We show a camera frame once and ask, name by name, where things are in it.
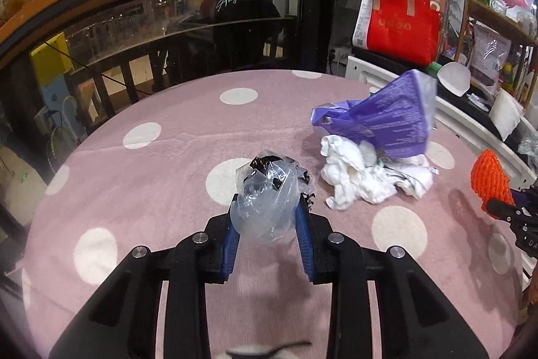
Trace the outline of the orange foam fruit net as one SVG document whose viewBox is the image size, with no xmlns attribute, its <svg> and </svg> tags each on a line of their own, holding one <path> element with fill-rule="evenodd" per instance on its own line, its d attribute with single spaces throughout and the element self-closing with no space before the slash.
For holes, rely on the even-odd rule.
<svg viewBox="0 0 538 359">
<path fill-rule="evenodd" d="M 470 172 L 470 185 L 472 190 L 482 200 L 482 209 L 493 219 L 499 217 L 487 210 L 489 200 L 503 201 L 510 206 L 515 202 L 498 157 L 491 149 L 486 149 L 479 155 Z"/>
</svg>

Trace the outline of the clear plastic wrap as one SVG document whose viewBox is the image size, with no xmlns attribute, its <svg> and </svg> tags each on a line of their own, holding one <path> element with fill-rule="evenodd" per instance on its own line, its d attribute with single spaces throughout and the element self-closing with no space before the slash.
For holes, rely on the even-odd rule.
<svg viewBox="0 0 538 359">
<path fill-rule="evenodd" d="M 296 160 L 268 149 L 235 172 L 230 207 L 234 229 L 263 244 L 288 239 L 302 197 L 315 195 L 314 176 Z"/>
</svg>

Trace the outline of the white drawer cabinet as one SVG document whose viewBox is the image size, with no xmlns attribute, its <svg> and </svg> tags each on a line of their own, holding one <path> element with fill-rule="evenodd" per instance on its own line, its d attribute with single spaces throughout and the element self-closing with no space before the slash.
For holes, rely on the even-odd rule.
<svg viewBox="0 0 538 359">
<path fill-rule="evenodd" d="M 367 61 L 354 56 L 347 58 L 347 79 L 357 80 L 381 89 L 396 77 L 396 74 Z M 435 120 L 464 139 L 475 153 L 479 154 L 486 148 L 492 149 L 508 175 L 513 189 L 528 188 L 536 182 L 536 174 L 496 135 L 444 98 L 436 98 L 436 100 Z"/>
</svg>

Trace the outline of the white crumpled tissue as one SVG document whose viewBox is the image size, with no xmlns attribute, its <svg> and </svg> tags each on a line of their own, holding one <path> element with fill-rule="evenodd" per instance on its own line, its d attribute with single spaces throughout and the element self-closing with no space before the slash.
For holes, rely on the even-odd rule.
<svg viewBox="0 0 538 359">
<path fill-rule="evenodd" d="M 321 139 L 325 164 L 320 176 L 334 189 L 325 200 L 333 211 L 344 211 L 355 201 L 378 205 L 402 191 L 416 200 L 433 186 L 438 170 L 423 154 L 390 159 L 378 156 L 374 146 L 337 135 Z"/>
</svg>

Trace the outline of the clear plastic bag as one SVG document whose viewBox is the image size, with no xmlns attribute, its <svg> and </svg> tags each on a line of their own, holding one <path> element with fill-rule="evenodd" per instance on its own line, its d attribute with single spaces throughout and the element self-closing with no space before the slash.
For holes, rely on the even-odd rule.
<svg viewBox="0 0 538 359">
<path fill-rule="evenodd" d="M 524 137 L 518 146 L 518 152 L 527 157 L 530 167 L 538 167 L 538 134 Z"/>
</svg>

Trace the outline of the pink polka dot tablecloth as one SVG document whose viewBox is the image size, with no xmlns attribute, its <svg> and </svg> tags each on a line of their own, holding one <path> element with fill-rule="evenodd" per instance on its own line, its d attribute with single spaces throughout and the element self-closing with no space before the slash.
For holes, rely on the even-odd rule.
<svg viewBox="0 0 538 359">
<path fill-rule="evenodd" d="M 236 170 L 261 151 L 317 175 L 323 131 L 311 125 L 312 109 L 368 95 L 367 85 L 337 76 L 239 72 L 177 85 L 109 120 L 59 170 L 32 221 L 23 289 L 36 351 L 48 356 L 133 247 L 173 247 L 227 211 Z M 313 209 L 363 247 L 404 247 L 497 358 L 517 323 L 520 252 L 470 187 L 467 144 L 440 126 L 427 156 L 437 174 L 421 199 L 397 194 L 332 211 L 332 189 L 318 179 Z M 325 355 L 331 289 L 308 281 L 294 235 L 274 245 L 242 241 L 231 278 L 206 297 L 215 358 L 299 340 L 305 347 L 283 357 Z"/>
</svg>

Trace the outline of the purple plastic snack bag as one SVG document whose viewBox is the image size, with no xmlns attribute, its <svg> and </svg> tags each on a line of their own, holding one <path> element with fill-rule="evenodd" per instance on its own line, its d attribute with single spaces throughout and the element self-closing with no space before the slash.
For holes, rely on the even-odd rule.
<svg viewBox="0 0 538 359">
<path fill-rule="evenodd" d="M 359 144 L 367 141 L 390 158 L 426 151 L 436 112 L 437 80 L 413 69 L 363 100 L 315 107 L 311 123 Z"/>
</svg>

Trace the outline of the wooden shelf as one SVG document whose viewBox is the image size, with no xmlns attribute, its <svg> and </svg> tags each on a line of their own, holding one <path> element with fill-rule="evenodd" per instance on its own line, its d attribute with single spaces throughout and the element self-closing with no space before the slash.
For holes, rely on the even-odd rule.
<svg viewBox="0 0 538 359">
<path fill-rule="evenodd" d="M 464 7 L 461 17 L 461 29 L 454 60 L 458 61 L 462 52 L 464 37 L 470 20 L 474 20 L 483 26 L 487 26 L 492 31 L 504 38 L 509 39 L 513 44 L 521 46 L 523 49 L 532 48 L 532 55 L 528 63 L 528 71 L 532 75 L 532 81 L 524 95 L 524 58 L 520 59 L 515 76 L 515 86 L 512 95 L 527 108 L 533 96 L 533 90 L 537 84 L 537 39 L 528 35 L 524 30 L 506 15 L 494 11 L 485 4 L 476 0 L 464 0 Z"/>
</svg>

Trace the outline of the red gift bag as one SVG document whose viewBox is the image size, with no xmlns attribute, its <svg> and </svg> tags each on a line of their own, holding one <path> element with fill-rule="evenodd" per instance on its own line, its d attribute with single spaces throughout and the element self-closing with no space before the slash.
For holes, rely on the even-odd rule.
<svg viewBox="0 0 538 359">
<path fill-rule="evenodd" d="M 439 28 L 433 0 L 361 0 L 352 45 L 427 67 L 437 57 Z"/>
</svg>

